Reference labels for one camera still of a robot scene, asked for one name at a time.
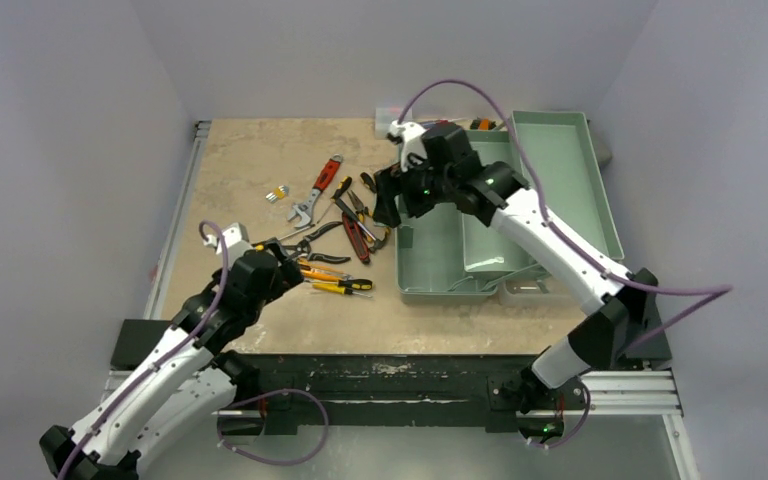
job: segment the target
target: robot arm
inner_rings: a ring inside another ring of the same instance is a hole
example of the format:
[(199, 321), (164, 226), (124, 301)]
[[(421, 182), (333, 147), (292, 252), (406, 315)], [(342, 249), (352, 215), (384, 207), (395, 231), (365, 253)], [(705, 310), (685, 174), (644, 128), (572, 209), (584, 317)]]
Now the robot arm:
[[(43, 435), (40, 446), (55, 476), (135, 480), (194, 422), (260, 393), (257, 371), (235, 352), (220, 352), (257, 322), (266, 304), (304, 277), (277, 242), (254, 249), (239, 224), (226, 229), (223, 237), (230, 268), (216, 312), (188, 339), (213, 302), (221, 270), (201, 293), (187, 299), (152, 353), (110, 397), (71, 428), (55, 425)], [(182, 343), (174, 355), (161, 361)], [(114, 402), (121, 403), (100, 422)]]
[[(409, 217), (419, 217), (438, 203), (454, 203), (485, 226), (513, 240), (563, 282), (587, 318), (521, 372), (522, 409), (567, 380), (594, 368), (611, 368), (625, 347), (657, 315), (654, 294), (606, 278), (544, 223), (537, 192), (503, 162), (483, 166), (466, 132), (451, 123), (429, 130), (415, 123), (390, 127), (388, 139), (401, 146), (400, 161), (375, 174), (373, 218), (390, 227), (401, 223), (395, 198)], [(648, 271), (632, 274), (605, 258), (551, 210), (553, 223), (612, 273), (657, 285)]]

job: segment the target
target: gray wall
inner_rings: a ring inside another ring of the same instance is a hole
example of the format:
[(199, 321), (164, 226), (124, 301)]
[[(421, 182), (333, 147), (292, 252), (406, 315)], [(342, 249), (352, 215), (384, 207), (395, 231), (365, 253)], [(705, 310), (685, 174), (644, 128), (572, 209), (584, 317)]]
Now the gray wall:
[[(451, 76), (504, 106), (593, 110), (656, 0), (133, 3), (184, 105), (213, 118), (371, 116)], [(447, 87), (417, 112), (488, 109)]]
[(736, 284), (669, 334), (702, 476), (768, 478), (768, 2), (659, 2), (595, 119), (632, 263)]
[(191, 128), (126, 0), (0, 1), (0, 479), (98, 401)]

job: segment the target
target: orange tool handle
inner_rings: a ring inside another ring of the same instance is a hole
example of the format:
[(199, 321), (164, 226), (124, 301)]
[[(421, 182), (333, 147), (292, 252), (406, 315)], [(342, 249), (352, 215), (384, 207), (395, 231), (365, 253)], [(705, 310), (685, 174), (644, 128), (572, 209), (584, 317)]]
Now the orange tool handle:
[(340, 168), (340, 164), (343, 163), (342, 155), (334, 155), (328, 159), (328, 163), (319, 172), (319, 177), (316, 178), (316, 183), (313, 184), (313, 188), (320, 192), (328, 188), (331, 180), (334, 180), (334, 176), (337, 175), (337, 170)]
[(335, 277), (334, 275), (328, 275), (327, 273), (320, 273), (320, 272), (312, 272), (310, 270), (302, 270), (302, 275), (304, 275), (306, 278), (311, 278), (313, 280), (322, 280), (323, 282), (339, 282), (343, 280), (340, 277)]

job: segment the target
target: wrench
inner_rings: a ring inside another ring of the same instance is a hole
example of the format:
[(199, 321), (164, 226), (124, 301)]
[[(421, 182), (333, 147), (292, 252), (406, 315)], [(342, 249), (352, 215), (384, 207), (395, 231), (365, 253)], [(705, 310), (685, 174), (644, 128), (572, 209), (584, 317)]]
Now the wrench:
[(313, 184), (313, 188), (308, 195), (307, 200), (304, 203), (293, 203), (290, 213), (287, 214), (287, 221), (289, 222), (295, 217), (299, 217), (299, 221), (296, 222), (296, 228), (304, 228), (311, 224), (313, 221), (313, 204), (316, 203), (316, 199), (322, 194), (322, 191), (328, 188), (331, 180), (337, 174), (337, 170), (340, 168), (340, 164), (343, 163), (343, 156), (340, 154), (332, 155), (328, 159), (328, 163), (319, 172), (319, 176), (316, 178), (316, 182)]

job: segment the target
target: beige tabletop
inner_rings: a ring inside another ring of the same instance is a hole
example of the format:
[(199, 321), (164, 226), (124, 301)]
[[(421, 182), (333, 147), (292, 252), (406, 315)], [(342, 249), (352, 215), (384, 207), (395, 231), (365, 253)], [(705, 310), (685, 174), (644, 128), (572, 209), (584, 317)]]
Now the beige tabletop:
[[(219, 258), (202, 246), (199, 221), (246, 226), (252, 241), (292, 230), (292, 202), (307, 198), (327, 159), (342, 154), (337, 179), (351, 175), (352, 189), (372, 208), (358, 175), (392, 163), (395, 149), (373, 137), (372, 119), (220, 119), (210, 128), (184, 233), (170, 274), (163, 318), (200, 291)], [(318, 218), (337, 181), (315, 206)], [(265, 195), (288, 185), (288, 198), (270, 204)], [(332, 208), (325, 220), (338, 220)], [(339, 296), (300, 285), (268, 305), (260, 321), (230, 348), (256, 353), (538, 353), (583, 318), (575, 307), (513, 308), (489, 298), (481, 305), (408, 306), (394, 278), (392, 243), (369, 266), (354, 258), (342, 228), (313, 242), (314, 251), (351, 256), (341, 268), (375, 282), (373, 299)]]

